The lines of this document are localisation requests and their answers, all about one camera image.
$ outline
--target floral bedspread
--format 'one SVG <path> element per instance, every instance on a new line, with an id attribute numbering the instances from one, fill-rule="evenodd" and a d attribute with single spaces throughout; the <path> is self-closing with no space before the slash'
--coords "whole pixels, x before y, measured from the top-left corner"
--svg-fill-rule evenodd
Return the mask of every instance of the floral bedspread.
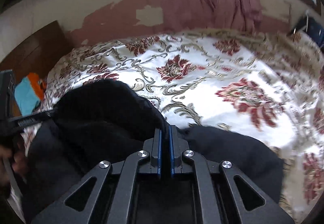
<path id="1" fill-rule="evenodd" d="M 323 66 L 303 33 L 207 29 L 114 40 L 60 59 L 38 110 L 73 88 L 114 79 L 149 99 L 170 124 L 254 137 L 284 159 L 280 206 L 301 223 L 323 192 Z M 26 130 L 27 148 L 39 126 Z"/>

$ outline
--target red flower pattern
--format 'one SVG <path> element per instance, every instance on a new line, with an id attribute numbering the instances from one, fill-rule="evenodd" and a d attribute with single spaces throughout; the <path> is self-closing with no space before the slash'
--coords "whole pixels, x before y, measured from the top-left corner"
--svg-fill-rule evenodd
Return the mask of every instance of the red flower pattern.
<path id="1" fill-rule="evenodd" d="M 93 56 L 95 54 L 95 52 L 93 51 L 93 48 L 87 49 L 85 50 L 82 55 L 80 56 L 80 60 L 83 61 L 86 58 Z"/>
<path id="2" fill-rule="evenodd" d="M 313 124 L 320 134 L 324 134 L 324 114 L 321 108 L 316 107 Z"/>
<path id="3" fill-rule="evenodd" d="M 302 64 L 299 62 L 293 62 L 287 55 L 282 55 L 282 58 L 284 59 L 285 62 L 287 62 L 291 68 L 293 68 L 296 71 L 300 71 L 300 68 Z"/>
<path id="4" fill-rule="evenodd" d="M 320 90 L 324 90 L 324 66 L 322 67 L 320 72 L 319 88 Z"/>
<path id="5" fill-rule="evenodd" d="M 222 70 L 225 71 L 225 72 L 230 72 L 233 69 L 232 68 L 229 68 L 229 67 L 222 67 Z"/>
<path id="6" fill-rule="evenodd" d="M 240 44 L 235 39 L 230 40 L 219 40 L 213 44 L 216 49 L 220 50 L 222 53 L 233 56 L 234 53 L 240 51 Z"/>
<path id="7" fill-rule="evenodd" d="M 173 59 L 168 59 L 166 65 L 157 68 L 157 71 L 161 74 L 162 80 L 166 80 L 170 83 L 173 80 L 182 79 L 189 72 L 196 69 L 203 70 L 205 67 L 192 65 L 188 60 L 181 59 L 178 54 Z"/>
<path id="8" fill-rule="evenodd" d="M 258 130 L 261 120 L 270 127 L 276 127 L 277 124 L 273 120 L 277 118 L 277 114 L 284 112 L 283 103 L 275 102 L 258 84 L 247 81 L 246 78 L 222 87 L 215 95 L 223 97 L 224 102 L 231 102 L 239 113 L 250 114 L 251 122 Z"/>
<path id="9" fill-rule="evenodd" d="M 119 74 L 117 74 L 117 73 L 104 73 L 104 74 L 97 75 L 97 76 L 93 77 L 92 79 L 84 82 L 82 85 L 86 85 L 89 83 L 97 82 L 100 80 L 106 80 L 106 79 L 113 79 L 115 81 L 118 79 L 118 76 L 119 76 Z"/>
<path id="10" fill-rule="evenodd" d="M 108 71 L 108 64 L 101 63 L 97 66 L 92 66 L 86 73 L 103 73 Z"/>
<path id="11" fill-rule="evenodd" d="M 66 92 L 70 90 L 70 88 L 70 85 L 63 85 L 54 92 L 53 96 L 55 98 L 61 98 L 63 95 L 65 95 Z"/>
<path id="12" fill-rule="evenodd" d="M 129 49 L 129 51 L 134 52 L 135 56 L 137 56 L 138 54 L 143 54 L 149 46 L 153 45 L 159 40 L 160 38 L 158 36 L 147 37 L 141 39 L 140 41 L 135 41 L 134 43 L 128 43 L 126 44 L 126 47 Z"/>
<path id="13" fill-rule="evenodd" d="M 60 72 L 60 79 L 64 79 L 65 77 L 70 76 L 72 72 L 72 67 L 70 65 L 67 65 L 66 67 L 61 69 Z"/>
<path id="14" fill-rule="evenodd" d="M 304 154 L 304 198 L 307 204 L 317 197 L 324 181 L 324 170 L 313 153 Z"/>

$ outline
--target black clothing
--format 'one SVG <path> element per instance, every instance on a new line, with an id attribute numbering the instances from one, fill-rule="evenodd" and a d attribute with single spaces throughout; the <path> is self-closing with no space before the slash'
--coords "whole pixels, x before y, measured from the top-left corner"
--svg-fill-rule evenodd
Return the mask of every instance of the black clothing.
<path id="1" fill-rule="evenodd" d="M 168 139 L 169 124 L 161 113 L 119 81 L 74 89 L 56 107 L 57 118 L 43 123 L 29 149 L 28 188 L 22 199 L 27 223 L 100 161 L 115 163 L 141 150 L 155 128 Z M 211 161 L 230 160 L 279 202 L 283 161 L 263 143 L 213 127 L 178 132 L 192 150 Z"/>

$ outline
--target black device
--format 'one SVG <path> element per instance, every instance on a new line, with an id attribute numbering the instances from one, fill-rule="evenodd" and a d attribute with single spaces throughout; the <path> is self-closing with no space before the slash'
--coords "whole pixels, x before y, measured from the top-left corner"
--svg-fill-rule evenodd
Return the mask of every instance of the black device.
<path id="1" fill-rule="evenodd" d="M 0 72 L 0 144 L 11 149 L 18 150 L 16 145 L 19 134 L 24 128 L 50 119 L 55 110 L 50 110 L 29 116 L 13 117 L 12 106 L 15 102 L 15 77 L 12 70 Z M 9 159 L 3 159 L 5 170 L 10 179 L 10 184 L 17 195 L 21 195 L 21 189 L 25 188 L 24 180 L 12 170 Z"/>
<path id="2" fill-rule="evenodd" d="M 13 95 L 12 79 L 12 72 L 0 73 L 0 97 L 6 102 Z M 0 109 L 0 112 L 6 110 L 0 116 L 0 136 L 5 142 L 23 127 L 55 115 L 55 111 L 50 111 L 8 118 L 8 106 L 2 105 L 4 109 Z M 187 141 L 178 137 L 176 126 L 170 125 L 167 138 L 156 129 L 153 138 L 144 142 L 143 149 L 125 161 L 100 162 L 32 221 L 32 224 L 44 223 L 293 224 L 294 221 L 231 161 L 206 160 L 190 150 Z"/>

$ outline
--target wooden headboard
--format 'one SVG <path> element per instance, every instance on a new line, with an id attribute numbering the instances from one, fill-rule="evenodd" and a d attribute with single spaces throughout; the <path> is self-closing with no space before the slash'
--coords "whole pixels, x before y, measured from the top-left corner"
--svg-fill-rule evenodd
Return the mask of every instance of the wooden headboard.
<path id="1" fill-rule="evenodd" d="M 17 84 L 30 72 L 45 78 L 58 60 L 71 50 L 58 22 L 54 21 L 14 48 L 0 63 L 0 70 L 12 69 Z"/>

